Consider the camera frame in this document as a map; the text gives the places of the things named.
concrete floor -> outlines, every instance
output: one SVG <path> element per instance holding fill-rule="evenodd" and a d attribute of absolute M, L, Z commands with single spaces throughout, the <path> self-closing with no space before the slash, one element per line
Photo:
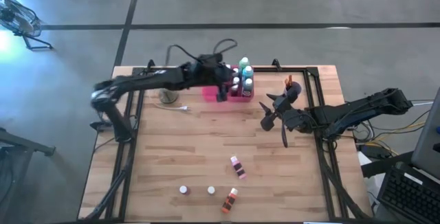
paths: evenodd
<path fill-rule="evenodd" d="M 18 0 L 48 25 L 124 24 L 130 0 Z M 139 0 L 133 24 L 152 23 L 396 23 L 440 21 L 439 0 Z M 54 51 L 31 52 L 0 31 L 0 126 L 56 154 L 35 154 L 11 223 L 53 223 L 76 218 L 96 134 L 89 105 L 93 84 L 111 75 L 122 30 L 44 31 Z M 351 30 L 130 31 L 122 65 L 164 63 L 165 48 L 179 43 L 194 54 L 220 39 L 239 47 L 226 61 L 249 56 L 286 65 L 336 65 L 346 100 L 387 87 L 409 99 L 431 99 L 439 88 L 439 28 Z M 171 64 L 187 58 L 175 54 Z M 428 107 L 404 116 L 381 116 L 373 125 L 400 127 Z M 391 136 L 397 152 L 415 147 L 419 133 Z"/>

wooden tabletop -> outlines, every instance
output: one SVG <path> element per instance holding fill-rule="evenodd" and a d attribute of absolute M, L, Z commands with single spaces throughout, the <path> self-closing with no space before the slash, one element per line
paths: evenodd
<path fill-rule="evenodd" d="M 326 104 L 344 103 L 336 67 L 317 67 Z M 131 75 L 132 68 L 116 67 L 113 76 Z M 284 148 L 279 120 L 270 132 L 260 126 L 264 112 L 259 101 L 270 107 L 265 94 L 282 93 L 288 74 L 304 86 L 301 73 L 255 73 L 255 96 L 249 103 L 206 102 L 200 88 L 180 91 L 173 106 L 189 106 L 189 112 L 159 109 L 155 106 L 160 103 L 157 91 L 147 91 L 126 221 L 326 221 L 313 135 L 287 132 L 289 148 Z M 121 111 L 126 98 L 118 103 Z M 300 94 L 293 106 L 307 107 L 306 94 Z M 99 134 L 96 146 L 112 137 L 111 132 Z M 110 142 L 95 152 L 80 217 L 90 213 L 108 190 L 116 148 Z M 230 158 L 234 155 L 247 179 L 239 179 L 233 170 Z M 353 140 L 338 140 L 336 155 L 344 187 L 371 214 Z M 190 195 L 180 194 L 180 186 L 188 186 Z M 215 195 L 208 194 L 208 186 L 215 187 Z M 231 212 L 224 214 L 221 206 L 232 188 L 239 191 L 238 197 Z M 333 202 L 338 212 L 334 191 Z"/>

pink bottle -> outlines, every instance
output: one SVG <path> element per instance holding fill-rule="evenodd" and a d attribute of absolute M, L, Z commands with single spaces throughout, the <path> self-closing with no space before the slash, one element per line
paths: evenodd
<path fill-rule="evenodd" d="M 246 178 L 246 172 L 243 169 L 240 161 L 237 159 L 237 157 L 232 156 L 231 157 L 231 162 L 232 162 L 232 166 L 235 169 L 235 172 L 237 173 L 237 175 L 239 176 L 239 179 L 244 179 Z"/>

computer monitor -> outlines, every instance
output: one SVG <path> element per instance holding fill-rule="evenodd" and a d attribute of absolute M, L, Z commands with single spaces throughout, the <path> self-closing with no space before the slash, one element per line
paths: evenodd
<path fill-rule="evenodd" d="M 440 179 L 440 88 L 412 154 L 411 162 Z"/>

keyboard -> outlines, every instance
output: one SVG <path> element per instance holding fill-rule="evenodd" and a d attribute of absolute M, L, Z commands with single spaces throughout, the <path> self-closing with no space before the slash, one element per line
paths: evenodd
<path fill-rule="evenodd" d="M 440 224 L 440 185 L 402 162 L 385 175 L 377 200 L 420 224 Z"/>

